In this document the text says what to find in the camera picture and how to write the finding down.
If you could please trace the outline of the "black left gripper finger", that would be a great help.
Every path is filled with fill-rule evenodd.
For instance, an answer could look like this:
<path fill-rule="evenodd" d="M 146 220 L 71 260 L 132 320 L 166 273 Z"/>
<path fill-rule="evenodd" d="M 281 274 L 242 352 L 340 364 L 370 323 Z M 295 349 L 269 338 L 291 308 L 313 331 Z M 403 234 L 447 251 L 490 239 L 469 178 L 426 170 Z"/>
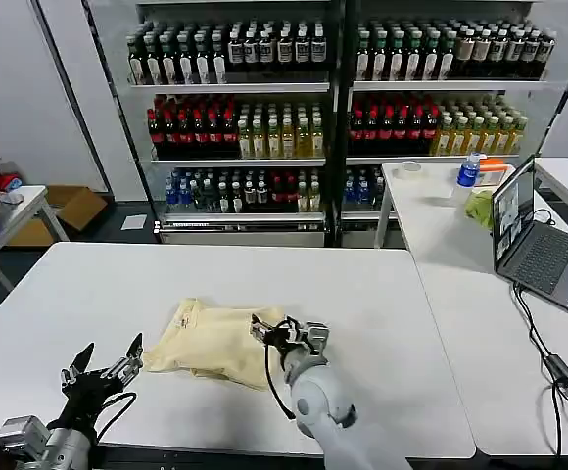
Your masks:
<path fill-rule="evenodd" d="M 139 374 L 143 367 L 143 335 L 138 333 L 130 344 L 124 357 L 106 369 L 101 379 L 113 391 L 123 391 Z"/>
<path fill-rule="evenodd" d="M 86 368 L 90 362 L 93 351 L 94 343 L 91 342 L 75 356 L 68 368 L 63 368 L 61 370 L 61 388 L 63 390 L 67 387 L 73 386 L 78 377 L 86 372 Z"/>

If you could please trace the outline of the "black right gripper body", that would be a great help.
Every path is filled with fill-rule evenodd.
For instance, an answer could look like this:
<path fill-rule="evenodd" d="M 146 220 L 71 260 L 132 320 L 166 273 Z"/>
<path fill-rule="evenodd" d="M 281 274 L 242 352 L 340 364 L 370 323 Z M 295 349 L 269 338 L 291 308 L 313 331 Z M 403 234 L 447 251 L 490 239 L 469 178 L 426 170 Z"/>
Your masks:
<path fill-rule="evenodd" d="M 269 344 L 280 353 L 289 353 L 295 349 L 308 352 L 308 324 L 293 317 L 285 317 L 271 330 Z"/>

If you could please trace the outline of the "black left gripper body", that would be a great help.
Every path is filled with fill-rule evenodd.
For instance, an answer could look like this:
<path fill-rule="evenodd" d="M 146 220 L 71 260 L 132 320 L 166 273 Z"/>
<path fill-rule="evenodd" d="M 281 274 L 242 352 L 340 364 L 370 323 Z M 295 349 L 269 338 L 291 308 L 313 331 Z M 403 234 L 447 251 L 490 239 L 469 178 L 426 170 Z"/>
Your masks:
<path fill-rule="evenodd" d="M 60 428 L 79 432 L 94 429 L 106 400 L 123 390 L 120 378 L 103 374 L 103 370 L 85 372 L 63 388 L 68 400 L 59 416 Z"/>

